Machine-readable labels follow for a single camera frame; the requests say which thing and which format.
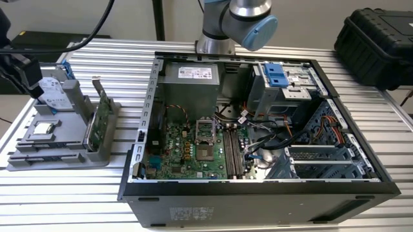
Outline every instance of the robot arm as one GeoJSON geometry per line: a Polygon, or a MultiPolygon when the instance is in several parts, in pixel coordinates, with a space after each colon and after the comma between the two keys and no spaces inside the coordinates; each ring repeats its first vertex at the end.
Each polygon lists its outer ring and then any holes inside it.
{"type": "Polygon", "coordinates": [[[261,49],[279,25],[271,11],[272,0],[205,0],[197,52],[235,55],[235,41],[251,51],[261,49]]]}

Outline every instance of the computer component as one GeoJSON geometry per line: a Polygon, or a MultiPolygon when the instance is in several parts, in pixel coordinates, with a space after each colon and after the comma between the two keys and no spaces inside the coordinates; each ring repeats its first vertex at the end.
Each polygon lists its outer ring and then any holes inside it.
{"type": "Polygon", "coordinates": [[[109,98],[100,80],[93,82],[101,96],[97,106],[84,96],[77,80],[62,86],[71,110],[35,103],[38,114],[10,156],[10,171],[109,164],[121,104],[109,98]]]}
{"type": "Polygon", "coordinates": [[[315,60],[157,53],[142,115],[120,200],[145,227],[337,223],[400,194],[315,60]]]}

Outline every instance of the chip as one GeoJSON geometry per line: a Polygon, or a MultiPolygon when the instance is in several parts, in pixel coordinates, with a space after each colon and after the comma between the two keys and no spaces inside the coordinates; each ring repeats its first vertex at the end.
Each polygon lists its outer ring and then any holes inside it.
{"type": "Polygon", "coordinates": [[[173,167],[173,173],[181,173],[182,169],[181,167],[173,167]]]}
{"type": "Polygon", "coordinates": [[[213,146],[210,145],[197,146],[197,160],[198,161],[214,161],[213,146]]]}

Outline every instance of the black computer case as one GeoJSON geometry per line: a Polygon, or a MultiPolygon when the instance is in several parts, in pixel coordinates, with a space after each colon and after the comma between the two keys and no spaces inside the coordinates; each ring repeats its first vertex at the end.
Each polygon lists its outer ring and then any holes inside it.
{"type": "MultiPolygon", "coordinates": [[[[157,55],[161,56],[160,60],[170,59],[177,62],[186,61],[194,56],[161,52],[157,55]]],[[[198,61],[209,59],[220,60],[212,55],[198,57],[198,61]]],[[[263,58],[232,57],[232,59],[256,62],[263,58]]],[[[329,92],[329,99],[335,101],[343,113],[349,131],[360,141],[360,146],[378,171],[375,175],[382,181],[137,183],[129,181],[133,153],[134,150],[140,150],[140,146],[134,145],[128,155],[118,200],[130,204],[144,227],[340,223],[400,194],[319,62],[300,59],[295,61],[309,62],[316,68],[329,92]]],[[[152,80],[158,76],[158,72],[160,66],[154,63],[152,80]]]]}
{"type": "Polygon", "coordinates": [[[382,90],[413,85],[413,12],[356,10],[335,49],[363,84],[382,90]]]}

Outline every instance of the metal rail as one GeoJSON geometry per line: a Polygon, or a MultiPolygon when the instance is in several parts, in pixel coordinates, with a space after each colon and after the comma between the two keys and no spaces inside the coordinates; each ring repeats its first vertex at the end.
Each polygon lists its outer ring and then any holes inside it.
{"type": "MultiPolygon", "coordinates": [[[[93,76],[102,77],[109,96],[122,103],[108,167],[81,170],[9,172],[9,153],[33,115],[31,102],[0,140],[0,231],[146,231],[128,204],[117,202],[126,152],[137,137],[156,51],[194,52],[192,43],[96,39],[70,54],[82,91],[98,101],[93,76]]],[[[295,227],[166,228],[170,231],[413,231],[413,123],[391,96],[353,81],[335,51],[265,47],[239,55],[312,58],[332,80],[348,110],[403,194],[339,225],[295,227]]]]}

